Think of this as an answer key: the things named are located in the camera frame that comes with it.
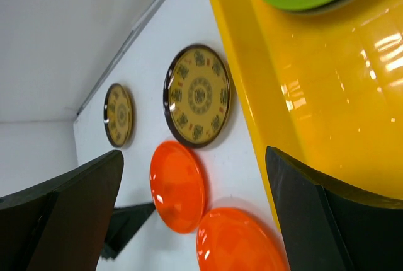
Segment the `decorative plate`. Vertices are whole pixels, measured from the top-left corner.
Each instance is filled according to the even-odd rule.
[[[125,145],[132,132],[133,105],[128,91],[120,84],[112,84],[106,93],[103,122],[111,145]]]
[[[173,231],[193,232],[206,206],[204,170],[184,145],[166,141],[158,146],[150,164],[152,199],[161,219]]]
[[[196,234],[201,271],[289,270],[267,228],[235,208],[207,212]]]
[[[164,83],[165,118],[175,138],[187,147],[211,143],[227,120],[229,73],[219,55],[191,45],[172,61]]]

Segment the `glossy yellow surface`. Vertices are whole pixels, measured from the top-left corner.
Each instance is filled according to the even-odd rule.
[[[125,88],[114,84],[108,90],[105,99],[106,135],[114,147],[122,147],[130,138],[133,126],[133,108],[130,96]]]
[[[176,62],[169,85],[175,129],[192,144],[214,139],[229,109],[229,79],[223,62],[207,49],[190,48]]]
[[[316,15],[211,3],[273,212],[266,146],[403,199],[403,0]]]

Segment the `white wall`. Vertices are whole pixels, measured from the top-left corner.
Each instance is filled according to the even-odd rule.
[[[0,197],[76,167],[72,122],[0,124]]]
[[[74,119],[152,0],[0,0],[0,122]]]
[[[225,59],[210,0],[165,0],[75,121],[77,157],[83,164],[113,149],[101,119],[108,87],[119,82],[133,94],[135,127],[132,143],[122,150],[125,166],[117,207],[152,200],[152,155],[161,142],[173,139],[162,108],[162,86],[174,56],[193,43],[209,45]],[[228,122],[220,135],[210,145],[194,150],[207,174],[207,205],[229,205],[257,215],[283,249],[245,118],[235,91],[233,94]],[[199,270],[196,233],[177,234],[154,213],[116,260],[101,260],[97,267],[97,271],[118,270]]]

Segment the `orange plate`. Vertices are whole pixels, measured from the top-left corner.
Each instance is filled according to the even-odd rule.
[[[287,270],[274,242],[257,222],[233,208],[211,210],[201,220],[197,239],[200,270]]]
[[[162,220],[177,233],[194,231],[205,210],[202,168],[191,152],[175,141],[163,142],[150,166],[152,199]]]

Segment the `yellow patterned plate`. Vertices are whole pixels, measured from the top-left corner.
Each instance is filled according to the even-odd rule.
[[[229,73],[210,47],[195,44],[172,61],[164,83],[164,112],[175,138],[187,147],[211,143],[227,119]]]
[[[133,127],[133,105],[127,90],[112,84],[106,93],[103,121],[111,145],[120,148],[130,138]]]

